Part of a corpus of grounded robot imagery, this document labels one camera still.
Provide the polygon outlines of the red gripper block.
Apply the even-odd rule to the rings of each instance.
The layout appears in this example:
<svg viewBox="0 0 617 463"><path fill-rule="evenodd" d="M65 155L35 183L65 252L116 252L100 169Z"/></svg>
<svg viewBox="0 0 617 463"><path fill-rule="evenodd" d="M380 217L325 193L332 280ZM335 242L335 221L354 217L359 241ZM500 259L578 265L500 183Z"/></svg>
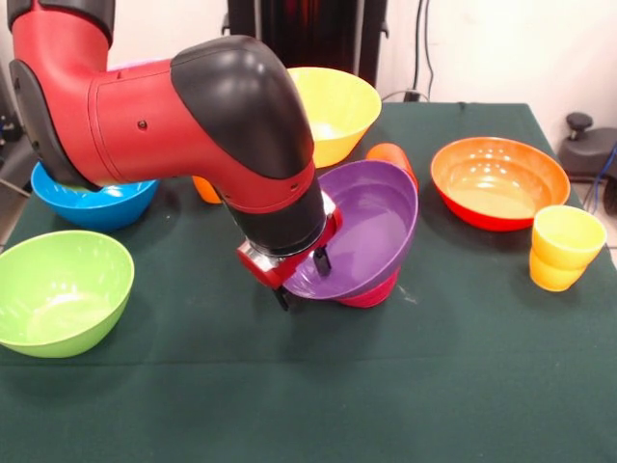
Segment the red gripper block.
<svg viewBox="0 0 617 463"><path fill-rule="evenodd" d="M327 253L327 245L341 229L342 212L338 206L326 213L326 224L318 238L306 250L289 257L270 257L245 240L236 250L242 264L265 286L273 289L281 308L288 312L289 303L287 291L283 287L296 271L296 268L306 259L312 258L315 268L321 277L327 277L332 271L332 265Z"/></svg>

